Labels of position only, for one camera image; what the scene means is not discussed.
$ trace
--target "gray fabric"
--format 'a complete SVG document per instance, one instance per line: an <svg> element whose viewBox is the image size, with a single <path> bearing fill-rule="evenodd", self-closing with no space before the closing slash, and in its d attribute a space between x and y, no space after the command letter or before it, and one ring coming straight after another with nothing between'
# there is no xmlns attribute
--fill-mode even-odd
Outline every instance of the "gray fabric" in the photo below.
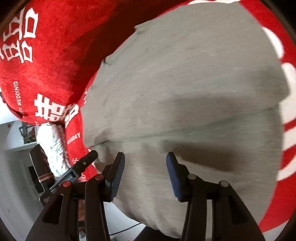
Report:
<svg viewBox="0 0 296 241"><path fill-rule="evenodd" d="M99 170L125 153L114 203L166 235L180 236L186 213L169 151L204 180L229 181L259 221L281 159L287 93L272 45L239 4L179 7L137 26L102 63L82 108L84 141L96 145Z"/></svg>

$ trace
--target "red blanket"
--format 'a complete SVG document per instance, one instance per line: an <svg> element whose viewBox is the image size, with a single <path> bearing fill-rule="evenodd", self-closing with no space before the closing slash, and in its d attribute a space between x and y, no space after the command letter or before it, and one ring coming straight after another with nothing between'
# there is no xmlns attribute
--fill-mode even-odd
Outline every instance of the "red blanket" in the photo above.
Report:
<svg viewBox="0 0 296 241"><path fill-rule="evenodd" d="M135 25L179 5L198 2L32 0L0 38L3 98L11 112L24 122L65 122L66 158L74 164L89 151L83 144L80 108L101 61L134 32ZM277 51L278 57L293 77L296 49L279 21L259 0L240 3L267 28L265 31L271 30L271 35L279 39L281 46L277 48L282 49ZM296 128L296 115L291 118L284 111L284 116L285 131L291 133ZM287 221L296 207L295 144L289 143L284 149L279 182L260 223L263 232ZM90 166L82 180L96 173Z"/></svg>

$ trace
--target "black wire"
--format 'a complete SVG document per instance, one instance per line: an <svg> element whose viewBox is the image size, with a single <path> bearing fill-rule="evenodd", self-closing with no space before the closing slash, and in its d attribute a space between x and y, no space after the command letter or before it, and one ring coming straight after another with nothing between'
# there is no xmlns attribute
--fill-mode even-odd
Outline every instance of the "black wire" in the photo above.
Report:
<svg viewBox="0 0 296 241"><path fill-rule="evenodd" d="M110 236L115 235L115 234L120 234L120 233L122 233L122 232L124 232L124 231L128 231L128 230L132 229L133 227L135 227L135 226L137 226L137 225L139 225L139 224L142 224L142 223L137 223L137 224L135 224L134 226L129 227L128 229L125 229L125 230L119 231L119 232L117 232L117 233L110 234Z"/></svg>

